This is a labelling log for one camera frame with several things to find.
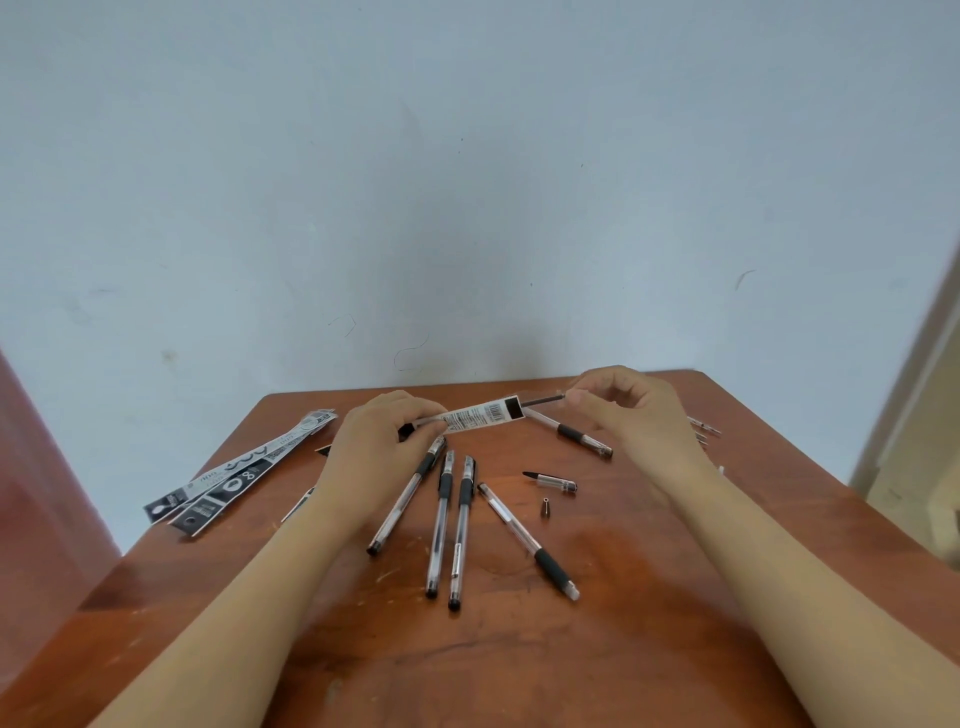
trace wooden table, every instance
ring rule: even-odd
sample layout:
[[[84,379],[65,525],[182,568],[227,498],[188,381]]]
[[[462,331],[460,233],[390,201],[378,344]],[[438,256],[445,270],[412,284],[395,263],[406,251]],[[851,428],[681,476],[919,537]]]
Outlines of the wooden table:
[[[855,587],[960,662],[960,579],[707,376],[662,376],[687,412],[724,432],[711,438],[708,453],[733,482]],[[537,380],[411,392],[453,408],[559,386]],[[344,414],[379,391],[270,395],[208,465],[286,431],[310,409]],[[0,697],[0,725],[86,725],[276,531],[323,468],[313,448],[332,431],[301,446],[196,542],[168,526],[151,528]],[[617,446],[606,433],[598,438]],[[809,725],[717,572],[622,453],[604,462],[531,421],[454,435],[451,443],[457,473],[463,455],[473,455],[480,479],[557,557],[582,598],[560,595],[479,497],[462,612],[451,614],[445,604],[453,509],[441,598],[424,599],[434,472],[379,556],[364,549],[383,514],[344,548],[293,648],[266,725]],[[547,491],[553,516],[542,522],[544,490],[522,470],[572,477],[580,492]]]

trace wood grain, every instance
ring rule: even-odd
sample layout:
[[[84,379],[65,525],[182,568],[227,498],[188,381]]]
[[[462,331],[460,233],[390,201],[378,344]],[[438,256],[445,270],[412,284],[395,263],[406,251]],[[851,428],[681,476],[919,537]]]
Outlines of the wood grain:
[[[855,587],[960,662],[960,579],[708,377],[661,376],[689,414],[724,432],[708,452],[734,482]],[[411,392],[454,408],[559,386],[539,380]],[[379,391],[271,395],[209,462],[266,441],[310,409],[345,413]],[[563,419],[617,447],[609,434]],[[531,421],[450,440],[458,472],[463,455],[477,459],[479,479],[564,566],[581,600],[560,595],[479,498],[463,610],[445,606],[455,517],[441,598],[427,601],[434,472],[377,557],[364,548],[384,514],[334,563],[266,725],[809,725],[717,572],[621,453],[605,462]],[[0,724],[90,721],[243,568],[323,465],[302,447],[196,542],[167,526],[148,531],[0,697]],[[580,491],[550,492],[553,516],[543,522],[543,491],[522,470],[571,477]]]

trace person's right hand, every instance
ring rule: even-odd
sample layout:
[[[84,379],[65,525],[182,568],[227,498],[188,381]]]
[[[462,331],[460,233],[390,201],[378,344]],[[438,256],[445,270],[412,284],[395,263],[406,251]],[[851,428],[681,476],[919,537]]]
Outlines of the person's right hand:
[[[715,471],[667,382],[626,367],[584,372],[566,404],[623,443],[627,456],[668,495],[698,474]]]

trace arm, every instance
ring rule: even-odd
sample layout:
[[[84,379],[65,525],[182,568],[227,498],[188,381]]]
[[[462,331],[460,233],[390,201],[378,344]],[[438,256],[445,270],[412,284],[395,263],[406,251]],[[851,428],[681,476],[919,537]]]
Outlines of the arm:
[[[260,725],[334,557],[446,424],[421,427],[402,444],[397,429],[443,411],[405,392],[351,411],[313,497],[91,725]]]
[[[667,497],[818,726],[960,725],[960,667],[720,475],[669,384],[612,367],[572,387],[568,406],[618,437]]]

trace wall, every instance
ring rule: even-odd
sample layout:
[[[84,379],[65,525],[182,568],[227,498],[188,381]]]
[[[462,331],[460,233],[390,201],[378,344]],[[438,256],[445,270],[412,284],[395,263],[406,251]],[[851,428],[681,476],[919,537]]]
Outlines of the wall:
[[[958,22],[5,4],[0,344],[124,549],[276,390],[692,366],[845,478],[960,228]]]

